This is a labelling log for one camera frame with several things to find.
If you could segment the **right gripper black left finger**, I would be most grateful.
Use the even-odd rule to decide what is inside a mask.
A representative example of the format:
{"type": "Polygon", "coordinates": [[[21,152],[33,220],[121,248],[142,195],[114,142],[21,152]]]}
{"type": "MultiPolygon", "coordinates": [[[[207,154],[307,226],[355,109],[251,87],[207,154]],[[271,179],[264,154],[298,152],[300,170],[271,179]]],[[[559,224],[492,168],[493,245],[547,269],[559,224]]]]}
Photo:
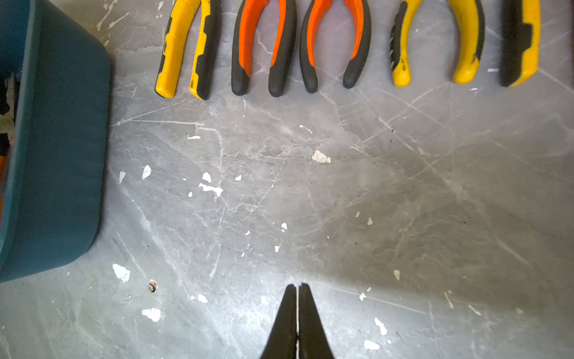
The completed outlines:
{"type": "Polygon", "coordinates": [[[286,287],[261,359],[296,358],[297,351],[297,290],[286,287]]]}

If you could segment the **orange long-nose pliers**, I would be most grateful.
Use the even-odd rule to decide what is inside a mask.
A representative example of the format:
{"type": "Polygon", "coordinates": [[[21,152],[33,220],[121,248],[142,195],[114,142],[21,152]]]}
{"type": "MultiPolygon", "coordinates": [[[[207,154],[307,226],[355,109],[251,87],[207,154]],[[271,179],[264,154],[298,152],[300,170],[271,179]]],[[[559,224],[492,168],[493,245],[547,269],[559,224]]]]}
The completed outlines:
{"type": "Polygon", "coordinates": [[[344,88],[360,80],[372,42],[372,14],[367,1],[311,1],[299,36],[299,62],[304,87],[310,94],[326,79],[320,70],[334,59],[344,88]]]}

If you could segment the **yellow black combination pliers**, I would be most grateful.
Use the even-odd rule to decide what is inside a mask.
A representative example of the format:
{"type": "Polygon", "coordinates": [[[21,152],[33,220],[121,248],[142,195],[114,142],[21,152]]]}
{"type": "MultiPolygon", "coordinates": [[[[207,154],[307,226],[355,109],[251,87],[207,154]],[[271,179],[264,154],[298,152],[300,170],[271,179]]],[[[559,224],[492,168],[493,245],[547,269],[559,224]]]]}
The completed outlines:
{"type": "Polygon", "coordinates": [[[499,80],[516,87],[538,71],[541,42],[540,0],[503,1],[502,56],[499,80]]]}

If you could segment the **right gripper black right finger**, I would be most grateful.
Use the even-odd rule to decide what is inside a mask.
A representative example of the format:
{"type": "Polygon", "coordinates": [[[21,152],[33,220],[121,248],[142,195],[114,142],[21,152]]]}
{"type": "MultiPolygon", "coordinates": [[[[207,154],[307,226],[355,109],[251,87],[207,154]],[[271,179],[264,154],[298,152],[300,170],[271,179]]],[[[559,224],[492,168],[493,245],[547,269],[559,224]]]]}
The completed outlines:
{"type": "Polygon", "coordinates": [[[301,284],[298,295],[299,358],[334,359],[308,284],[301,284]]]}

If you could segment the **yellow black long-nose pliers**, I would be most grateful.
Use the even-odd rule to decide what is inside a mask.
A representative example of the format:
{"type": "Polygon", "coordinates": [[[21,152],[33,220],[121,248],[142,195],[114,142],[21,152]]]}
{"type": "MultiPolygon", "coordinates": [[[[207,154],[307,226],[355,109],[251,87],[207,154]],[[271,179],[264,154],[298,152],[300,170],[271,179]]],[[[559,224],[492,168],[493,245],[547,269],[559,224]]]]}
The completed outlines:
{"type": "Polygon", "coordinates": [[[390,31],[390,75],[403,88],[447,80],[472,82],[481,65],[481,1],[401,1],[390,31]]]}

